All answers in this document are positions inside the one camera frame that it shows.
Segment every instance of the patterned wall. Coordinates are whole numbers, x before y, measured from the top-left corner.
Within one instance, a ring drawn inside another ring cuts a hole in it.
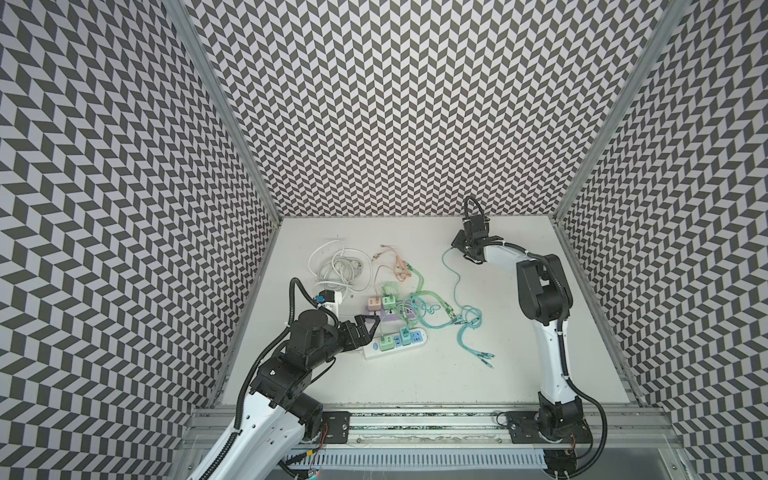
[[[157,0],[0,15],[0,478],[160,478],[265,213]]]
[[[704,478],[768,478],[768,4],[696,1],[567,229]]]
[[[288,216],[552,212],[666,3],[187,0]]]

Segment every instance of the black and white pattern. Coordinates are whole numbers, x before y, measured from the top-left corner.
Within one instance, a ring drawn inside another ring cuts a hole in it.
[[[187,0],[287,216],[552,212],[665,4]]]
[[[269,223],[157,0],[0,15],[0,478],[160,478]]]
[[[767,6],[694,2],[567,218],[704,478],[768,478]]]

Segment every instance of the white table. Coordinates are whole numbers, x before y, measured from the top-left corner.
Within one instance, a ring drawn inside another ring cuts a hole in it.
[[[221,403],[236,402],[251,364],[285,327],[291,277],[299,277],[308,289],[313,285],[306,261],[317,247],[328,240],[340,239],[347,247],[373,255],[381,250],[382,243],[394,245],[403,259],[424,275],[425,289],[436,291],[453,305],[455,276],[442,265],[440,257],[461,226],[458,217],[285,219]],[[561,258],[574,295],[568,320],[573,379],[580,389],[600,402],[629,402],[550,220],[544,216],[493,217],[491,235],[499,235],[537,253],[555,253]],[[331,253],[334,249],[336,245],[331,245],[326,251]],[[387,254],[381,260],[391,264],[394,256]],[[457,344],[458,327],[452,326],[429,330],[428,344],[411,352],[375,360],[365,360],[362,353],[340,354],[335,366],[306,392],[320,402],[342,404],[538,402],[541,377],[538,351],[531,320],[525,318],[518,305],[517,280],[496,266],[474,265],[462,259],[457,250],[450,252],[446,261],[462,275],[459,301],[483,312],[482,326],[468,331],[465,342],[495,354],[490,360],[493,369]],[[379,283],[383,280],[394,280],[386,269],[379,274]],[[405,285],[415,288],[415,277]],[[370,296],[374,296],[372,287],[368,293],[345,299],[341,306],[342,319],[363,313]],[[296,314],[307,308],[309,305],[297,292]],[[445,315],[437,313],[430,320],[442,323]]]

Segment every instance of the power strip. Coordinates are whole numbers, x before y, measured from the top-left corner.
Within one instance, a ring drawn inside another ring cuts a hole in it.
[[[371,343],[362,348],[362,354],[366,360],[378,359],[382,356],[392,355],[393,353],[400,353],[405,351],[411,351],[418,349],[420,346],[424,346],[429,339],[427,332],[423,329],[413,329],[410,332],[411,343],[410,345],[403,345],[402,339],[399,333],[393,335],[384,335],[374,339]],[[382,349],[382,344],[386,345],[394,343],[393,347],[389,349]]]

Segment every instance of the metal corner post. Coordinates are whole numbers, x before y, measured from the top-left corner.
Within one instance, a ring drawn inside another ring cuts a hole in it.
[[[621,126],[621,121],[632,106],[634,98],[642,89],[643,83],[653,72],[661,52],[669,43],[670,38],[672,38],[675,28],[680,24],[690,3],[691,0],[670,0],[670,4],[661,14],[661,19],[650,34],[650,39],[640,53],[634,69],[630,72],[626,85],[619,91],[613,108],[605,118],[605,122],[594,139],[594,143],[584,156],[584,160],[581,162],[581,166],[578,168],[571,185],[565,191],[563,200],[555,208],[554,219],[557,222],[561,222],[565,218],[568,210],[571,209],[581,193],[581,189],[584,188],[587,180],[592,176],[592,172],[611,142],[611,138],[613,138]]]
[[[197,34],[195,27],[192,25],[190,16],[187,13],[187,6],[184,0],[162,0],[168,13],[168,18],[174,27],[176,27],[176,33],[181,40],[182,45],[187,49],[192,65],[197,70],[197,74],[200,75],[200,79],[203,81],[203,85],[208,90],[210,99],[214,104],[219,116],[221,117],[224,127],[232,138],[237,154],[243,159],[243,166],[245,167],[248,175],[250,176],[253,185],[256,188],[256,193],[261,199],[266,209],[266,214],[270,217],[273,224],[280,222],[280,212],[277,211],[275,203],[272,201],[269,189],[266,187],[264,179],[261,177],[261,173],[257,167],[256,158],[248,148],[243,131],[240,129],[240,124],[237,122],[232,108],[227,101],[227,97],[221,87],[218,77],[214,73],[214,68],[210,64],[208,55],[203,50],[203,45],[200,43],[200,36]]]

